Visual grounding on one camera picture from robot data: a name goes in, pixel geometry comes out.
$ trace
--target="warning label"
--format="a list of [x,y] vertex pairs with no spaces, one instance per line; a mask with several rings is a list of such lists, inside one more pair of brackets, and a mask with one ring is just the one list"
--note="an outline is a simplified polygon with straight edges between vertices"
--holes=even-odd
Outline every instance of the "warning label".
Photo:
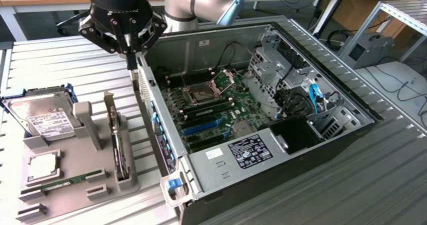
[[26,120],[44,138],[66,134],[73,131],[73,125],[69,122],[64,111],[29,116]]
[[259,135],[253,135],[228,144],[228,147],[233,158],[243,169],[247,169],[273,157]]

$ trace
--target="white sticker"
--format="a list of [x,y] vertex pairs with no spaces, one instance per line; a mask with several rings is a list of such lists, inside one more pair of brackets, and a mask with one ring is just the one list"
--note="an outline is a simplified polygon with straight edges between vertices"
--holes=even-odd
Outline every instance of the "white sticker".
[[209,45],[209,40],[198,41],[198,47]]
[[223,151],[220,147],[205,152],[206,159],[209,160],[219,157],[220,155],[223,155]]
[[73,125],[64,111],[29,116],[26,119],[42,138],[73,132]]

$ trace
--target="blue tab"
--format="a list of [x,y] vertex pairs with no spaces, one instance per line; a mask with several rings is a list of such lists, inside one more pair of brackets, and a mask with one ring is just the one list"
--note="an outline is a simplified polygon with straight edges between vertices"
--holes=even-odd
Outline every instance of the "blue tab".
[[317,113],[317,104],[316,104],[316,97],[323,98],[323,94],[319,90],[317,84],[311,84],[308,88],[308,94],[309,94],[309,99],[313,105],[313,112]]
[[178,187],[182,186],[182,183],[181,183],[181,179],[180,178],[174,178],[174,179],[170,179],[168,182],[168,191],[172,191],[174,189],[177,189]]
[[9,88],[1,92],[1,97],[4,99],[20,98],[25,95],[26,90],[24,88]]

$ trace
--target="silver robot arm segment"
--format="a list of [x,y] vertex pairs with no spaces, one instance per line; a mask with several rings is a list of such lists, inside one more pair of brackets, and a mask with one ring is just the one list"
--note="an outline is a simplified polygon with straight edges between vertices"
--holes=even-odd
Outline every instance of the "silver robot arm segment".
[[164,0],[166,30],[197,29],[197,17],[228,26],[237,17],[244,0]]

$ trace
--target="blue pcie slot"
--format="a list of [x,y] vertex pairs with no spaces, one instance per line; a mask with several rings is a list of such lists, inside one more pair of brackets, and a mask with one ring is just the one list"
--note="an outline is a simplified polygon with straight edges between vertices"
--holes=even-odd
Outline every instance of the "blue pcie slot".
[[211,121],[208,123],[204,123],[193,128],[188,128],[184,130],[184,135],[192,135],[192,134],[196,134],[196,133],[200,133],[202,132],[204,130],[208,130],[208,129],[215,129],[220,126],[221,124],[221,120],[223,118],[215,120],[215,121]]

